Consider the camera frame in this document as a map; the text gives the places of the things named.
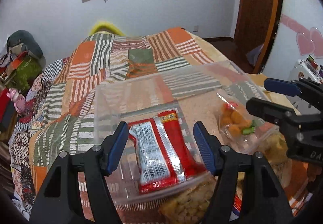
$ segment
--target plastic container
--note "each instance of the plastic container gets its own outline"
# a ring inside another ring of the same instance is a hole
[[[138,121],[174,109],[179,117],[186,146],[197,162],[201,162],[193,137],[193,126],[197,121],[202,121],[208,132],[217,136],[221,143],[229,144],[238,152],[253,153],[274,126],[262,121],[261,130],[253,134],[244,145],[223,139],[215,114],[218,106],[214,99],[218,89],[225,90],[243,105],[251,97],[267,100],[262,91],[231,61],[189,66],[115,83],[103,81],[96,87],[94,142],[102,143],[106,136],[113,134],[120,121]],[[139,194],[135,148],[132,141],[128,140],[119,166],[107,178],[107,183],[115,204],[141,203],[161,199],[197,185],[205,179],[205,175],[174,188]]]

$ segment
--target wooden floor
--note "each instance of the wooden floor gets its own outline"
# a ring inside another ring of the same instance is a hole
[[[220,40],[213,41],[211,44],[222,52],[229,60],[239,66],[245,73],[252,73],[253,67],[249,64],[247,57],[238,50],[238,47],[233,41]]]

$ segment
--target plastic bag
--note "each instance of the plastic bag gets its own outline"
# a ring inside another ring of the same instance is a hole
[[[218,126],[221,134],[233,141],[256,131],[256,120],[248,113],[245,106],[234,97],[219,94]]]
[[[140,171],[139,192],[148,193],[205,172],[185,145],[175,110],[129,123]]]
[[[195,224],[201,220],[209,206],[216,185],[214,177],[168,200],[159,208],[171,224]]]
[[[289,185],[292,174],[292,160],[286,155],[287,149],[285,138],[278,130],[258,147],[258,150],[265,155],[283,188]]]

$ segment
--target red packet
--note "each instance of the red packet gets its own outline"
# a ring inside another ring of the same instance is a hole
[[[149,193],[204,172],[185,145],[174,110],[129,123],[140,170],[140,193]]]

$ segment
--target wooden door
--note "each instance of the wooden door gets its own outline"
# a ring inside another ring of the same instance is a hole
[[[278,0],[240,0],[234,42],[244,54],[264,44],[254,73],[259,72],[276,19]]]

